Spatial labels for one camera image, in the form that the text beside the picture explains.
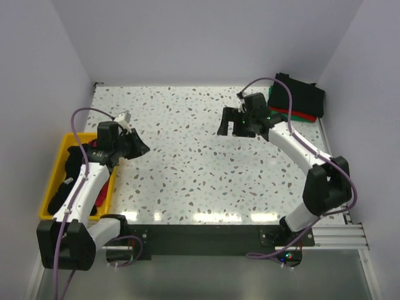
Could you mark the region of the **black t shirt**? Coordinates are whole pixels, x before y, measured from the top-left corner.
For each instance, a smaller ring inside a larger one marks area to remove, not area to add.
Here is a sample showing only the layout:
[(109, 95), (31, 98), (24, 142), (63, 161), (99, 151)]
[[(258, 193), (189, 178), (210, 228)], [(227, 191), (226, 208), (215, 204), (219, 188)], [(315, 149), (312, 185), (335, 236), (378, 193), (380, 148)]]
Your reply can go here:
[[(292, 113), (300, 113), (311, 117), (321, 118), (324, 116), (325, 91), (296, 79), (292, 79), (288, 74), (277, 73), (275, 78), (284, 83), (292, 96)], [(270, 88), (268, 106), (274, 109), (288, 111), (289, 96), (287, 91), (279, 84), (274, 83)]]

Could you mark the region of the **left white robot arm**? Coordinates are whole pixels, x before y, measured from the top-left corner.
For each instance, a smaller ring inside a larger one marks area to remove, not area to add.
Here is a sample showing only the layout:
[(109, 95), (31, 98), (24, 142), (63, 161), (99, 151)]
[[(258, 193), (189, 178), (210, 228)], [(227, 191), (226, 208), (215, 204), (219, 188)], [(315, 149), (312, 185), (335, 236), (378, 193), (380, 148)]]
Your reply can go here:
[(36, 229), (46, 269), (87, 271), (96, 253), (108, 242), (123, 245), (129, 239), (128, 221), (120, 214), (105, 214), (88, 227), (90, 213), (101, 189), (111, 186), (120, 159), (136, 159), (149, 152), (125, 119), (100, 122), (92, 143), (84, 147), (75, 135), (81, 154), (77, 178), (65, 202), (50, 220)]

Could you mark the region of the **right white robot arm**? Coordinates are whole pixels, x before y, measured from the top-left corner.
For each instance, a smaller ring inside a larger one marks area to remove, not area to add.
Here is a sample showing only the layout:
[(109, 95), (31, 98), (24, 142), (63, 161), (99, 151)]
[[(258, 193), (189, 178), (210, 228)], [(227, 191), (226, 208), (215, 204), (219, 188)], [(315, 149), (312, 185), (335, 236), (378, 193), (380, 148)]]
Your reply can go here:
[(238, 108), (225, 107), (217, 135), (232, 133), (241, 138), (262, 137), (282, 150), (306, 176), (302, 203), (280, 220), (279, 240), (291, 246), (323, 216), (356, 198), (349, 164), (342, 156), (332, 157), (302, 137), (285, 115), (272, 113), (261, 93), (244, 96)]

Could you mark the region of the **folded green t shirt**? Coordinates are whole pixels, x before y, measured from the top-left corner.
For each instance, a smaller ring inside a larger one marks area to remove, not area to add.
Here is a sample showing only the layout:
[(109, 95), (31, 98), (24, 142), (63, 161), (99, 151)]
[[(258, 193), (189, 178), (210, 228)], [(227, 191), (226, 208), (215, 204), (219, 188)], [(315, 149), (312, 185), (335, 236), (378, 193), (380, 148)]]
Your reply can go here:
[[(268, 90), (269, 99), (272, 98), (274, 93), (275, 93), (274, 92), (274, 88), (272, 86), (270, 86), (269, 90)], [(288, 117), (288, 109), (278, 108), (278, 107), (273, 106), (272, 104), (270, 104), (269, 107), (270, 107), (272, 112), (281, 113), (284, 116)], [(317, 121), (317, 117), (316, 116), (312, 116), (310, 114), (303, 113), (303, 112), (292, 110), (291, 120), (292, 121), (304, 122), (304, 123), (315, 123)]]

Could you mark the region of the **black clothes in bin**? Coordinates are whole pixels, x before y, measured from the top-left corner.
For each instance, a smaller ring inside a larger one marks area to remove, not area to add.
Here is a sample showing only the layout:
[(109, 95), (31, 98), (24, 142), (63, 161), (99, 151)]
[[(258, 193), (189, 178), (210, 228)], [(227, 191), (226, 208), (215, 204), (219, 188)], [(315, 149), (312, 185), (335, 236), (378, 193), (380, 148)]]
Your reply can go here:
[(51, 198), (47, 206), (47, 212), (50, 215), (56, 214), (65, 203), (81, 170), (83, 154), (79, 146), (70, 146), (67, 151), (69, 156), (64, 164), (64, 181), (59, 185), (55, 195)]

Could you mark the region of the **folded red t shirt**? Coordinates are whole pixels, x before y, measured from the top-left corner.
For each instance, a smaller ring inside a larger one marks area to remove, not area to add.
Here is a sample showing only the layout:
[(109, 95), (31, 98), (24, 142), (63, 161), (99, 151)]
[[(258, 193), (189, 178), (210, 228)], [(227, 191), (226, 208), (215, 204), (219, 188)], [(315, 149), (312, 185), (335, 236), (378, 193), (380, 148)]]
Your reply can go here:
[[(288, 114), (289, 114), (289, 111), (287, 109), (278, 109), (275, 107), (271, 107), (270, 110), (275, 113), (282, 113), (285, 116), (288, 116)], [(309, 114), (305, 114), (303, 112), (292, 111), (291, 119), (294, 121), (304, 121), (304, 122), (314, 123), (316, 121), (317, 117), (309, 115)]]

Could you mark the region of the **yellow plastic bin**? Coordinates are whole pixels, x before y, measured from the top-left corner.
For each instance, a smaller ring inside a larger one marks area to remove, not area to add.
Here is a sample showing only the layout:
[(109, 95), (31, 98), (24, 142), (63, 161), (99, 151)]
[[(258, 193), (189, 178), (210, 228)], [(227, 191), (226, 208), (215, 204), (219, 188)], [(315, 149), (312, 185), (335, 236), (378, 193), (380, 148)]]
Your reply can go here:
[[(78, 143), (76, 142), (74, 134), (69, 132), (64, 135), (60, 143), (59, 151), (57, 153), (56, 160), (52, 168), (52, 173), (47, 183), (47, 189), (39, 210), (40, 220), (51, 220), (53, 218), (53, 215), (48, 213), (48, 204), (58, 190), (59, 185), (65, 180), (66, 173), (64, 171), (64, 165), (69, 157), (68, 148), (71, 146), (78, 146)], [(97, 208), (97, 214), (89, 217), (90, 221), (98, 221), (100, 220), (101, 216), (109, 214), (117, 170), (117, 167), (113, 169), (113, 172), (109, 178), (108, 190), (106, 196), (104, 197), (104, 201), (102, 202), (102, 205)]]

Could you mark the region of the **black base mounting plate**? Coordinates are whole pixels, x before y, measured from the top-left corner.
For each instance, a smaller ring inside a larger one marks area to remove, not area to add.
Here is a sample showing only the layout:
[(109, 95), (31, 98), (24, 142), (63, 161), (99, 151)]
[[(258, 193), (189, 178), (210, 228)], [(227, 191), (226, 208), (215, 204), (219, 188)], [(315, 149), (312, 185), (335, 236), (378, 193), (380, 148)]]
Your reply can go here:
[(276, 257), (300, 262), (301, 248), (313, 247), (314, 234), (287, 235), (278, 225), (130, 225), (127, 239), (108, 242), (103, 249), (110, 262), (150, 260), (153, 256), (267, 255), (289, 246)]

